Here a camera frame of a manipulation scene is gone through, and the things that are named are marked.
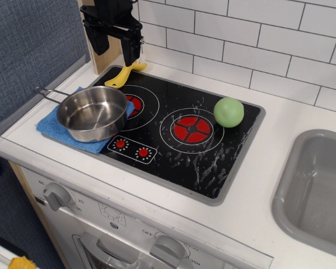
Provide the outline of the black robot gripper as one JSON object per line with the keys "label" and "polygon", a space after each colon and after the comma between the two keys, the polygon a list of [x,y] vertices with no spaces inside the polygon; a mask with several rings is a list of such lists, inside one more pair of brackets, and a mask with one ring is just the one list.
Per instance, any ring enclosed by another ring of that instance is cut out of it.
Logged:
{"label": "black robot gripper", "polygon": [[141,53],[142,24],[133,17],[137,1],[94,1],[83,5],[83,25],[94,52],[104,54],[109,49],[108,36],[121,39],[125,66],[131,66]]}

